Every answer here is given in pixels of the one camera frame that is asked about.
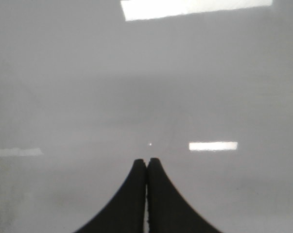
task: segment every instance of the reflective surface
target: reflective surface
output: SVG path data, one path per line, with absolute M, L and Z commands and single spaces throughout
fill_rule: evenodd
M 293 0 L 130 22 L 119 1 L 1 0 L 15 148 L 42 154 L 0 156 L 0 232 L 72 232 L 151 157 L 221 231 L 293 232 Z

